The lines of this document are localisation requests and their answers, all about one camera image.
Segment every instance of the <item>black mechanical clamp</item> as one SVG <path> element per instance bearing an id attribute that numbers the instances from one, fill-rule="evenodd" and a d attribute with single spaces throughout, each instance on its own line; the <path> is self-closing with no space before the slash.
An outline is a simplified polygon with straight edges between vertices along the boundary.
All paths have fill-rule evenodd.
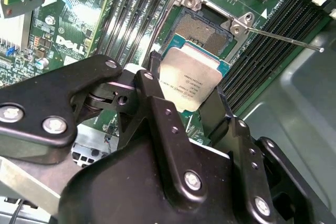
<path id="1" fill-rule="evenodd" d="M 118 151 L 77 173 L 64 189 L 62 223 L 336 223 L 268 138 L 255 141 L 217 88 L 200 107 L 204 134 L 229 155 L 192 144 L 175 105 L 150 72 L 122 71 L 94 56 L 0 90 L 0 155 L 62 162 L 76 125 L 118 113 Z"/>

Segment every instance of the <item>capacitor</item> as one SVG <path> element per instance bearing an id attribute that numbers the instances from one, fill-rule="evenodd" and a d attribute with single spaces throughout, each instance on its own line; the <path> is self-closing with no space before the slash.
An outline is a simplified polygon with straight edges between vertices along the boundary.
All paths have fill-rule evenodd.
<path id="1" fill-rule="evenodd" d="M 49 65 L 49 61 L 46 58 L 41 58 L 35 63 L 35 67 L 39 70 L 45 69 Z"/>
<path id="2" fill-rule="evenodd" d="M 45 22 L 47 23 L 47 25 L 49 25 L 49 26 L 53 26 L 53 25 L 56 23 L 55 18 L 52 17 L 52 16 L 50 16 L 50 15 L 48 15 L 48 16 L 45 18 L 44 21 L 45 21 Z"/>

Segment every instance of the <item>metal lever arm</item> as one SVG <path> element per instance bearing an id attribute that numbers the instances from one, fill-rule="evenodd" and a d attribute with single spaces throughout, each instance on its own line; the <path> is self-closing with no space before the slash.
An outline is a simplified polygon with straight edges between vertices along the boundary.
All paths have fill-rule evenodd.
<path id="1" fill-rule="evenodd" d="M 97 55 L 1 89 L 0 107 L 10 105 L 23 116 L 12 123 L 0 121 L 0 155 L 41 164 L 64 160 L 88 92 L 121 72 L 109 57 Z M 60 123 L 62 131 L 56 131 Z"/>

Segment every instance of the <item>screw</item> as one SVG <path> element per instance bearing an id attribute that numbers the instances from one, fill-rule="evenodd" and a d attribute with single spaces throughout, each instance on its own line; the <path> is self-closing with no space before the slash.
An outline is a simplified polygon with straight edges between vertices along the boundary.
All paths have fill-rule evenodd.
<path id="1" fill-rule="evenodd" d="M 67 123 L 63 119 L 53 116 L 45 119 L 43 121 L 42 127 L 50 134 L 60 134 L 67 129 Z"/>
<path id="2" fill-rule="evenodd" d="M 257 206 L 259 212 L 261 212 L 265 216 L 270 215 L 271 212 L 269 210 L 269 207 L 268 207 L 267 203 L 262 198 L 256 197 L 254 199 L 254 202 L 256 203 L 256 206 Z"/>
<path id="3" fill-rule="evenodd" d="M 105 64 L 110 68 L 116 68 L 117 67 L 117 65 L 112 60 L 106 61 Z"/>
<path id="4" fill-rule="evenodd" d="M 9 105 L 0 107 L 0 121 L 5 123 L 15 123 L 23 118 L 23 111 L 18 107 Z"/>
<path id="5" fill-rule="evenodd" d="M 153 78 L 153 76 L 152 76 L 152 74 L 150 74 L 150 73 L 145 73 L 144 74 L 148 79 L 150 79 L 150 80 L 153 80 L 154 78 Z"/>
<path id="6" fill-rule="evenodd" d="M 239 123 L 242 127 L 246 127 L 246 124 L 244 123 L 243 120 L 238 120 L 238 123 Z"/>
<path id="7" fill-rule="evenodd" d="M 272 148 L 275 147 L 275 146 L 274 146 L 274 143 L 272 143 L 271 140 L 267 140 L 266 143 L 268 144 L 269 147 L 272 147 Z"/>
<path id="8" fill-rule="evenodd" d="M 187 186 L 194 191 L 200 190 L 202 185 L 199 177 L 193 172 L 186 172 L 184 174 L 184 181 L 186 182 Z"/>

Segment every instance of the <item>green circuit board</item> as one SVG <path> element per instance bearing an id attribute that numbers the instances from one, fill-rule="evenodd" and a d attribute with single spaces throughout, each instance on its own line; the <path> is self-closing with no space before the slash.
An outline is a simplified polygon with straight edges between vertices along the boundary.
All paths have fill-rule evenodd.
<path id="1" fill-rule="evenodd" d="M 8 54 L 10 46 L 1 40 L 0 87 L 66 66 L 90 57 L 96 52 L 104 52 L 108 48 L 108 46 L 104 46 L 104 43 L 107 45 L 111 43 L 111 40 L 113 47 L 108 51 L 108 56 L 118 60 L 122 65 L 128 62 L 143 64 L 148 60 L 145 52 L 155 25 L 163 15 L 164 8 L 169 0 L 158 0 L 153 10 L 150 10 L 150 4 L 154 0 L 68 1 L 72 5 L 72 9 L 67 8 L 61 0 L 56 0 L 54 3 L 33 11 L 27 48 L 20 51 L 14 50 Z M 122 9 L 127 1 L 131 3 L 131 6 Z M 253 27 L 262 29 L 285 0 L 210 1 L 236 17 L 252 12 L 255 16 Z M 172 9 L 153 48 L 158 49 L 163 45 L 182 9 L 182 7 L 177 6 Z M 106 22 L 111 19 L 113 24 L 113 19 L 117 20 L 118 18 L 123 22 L 116 24 L 116 27 L 119 26 L 118 29 L 115 29 L 118 33 L 111 39 L 107 36 Z M 309 38 L 318 33 L 324 25 L 325 23 L 312 31 Z M 241 52 L 248 47 L 254 36 L 255 34 L 249 34 L 249 38 L 230 61 L 231 63 L 239 58 Z M 225 59 L 235 43 L 235 41 L 230 42 L 219 57 Z M 300 49 L 296 50 L 294 55 L 297 55 L 299 51 Z M 49 65 L 43 70 L 37 69 L 35 66 L 41 58 L 46 58 L 49 62 Z M 203 144 L 209 143 L 209 140 L 203 135 L 200 117 L 197 112 L 188 115 L 181 114 L 181 118 L 190 138 Z M 87 120 L 84 124 L 108 134 L 118 135 L 117 119 L 114 112 L 103 111 L 99 117 Z"/>

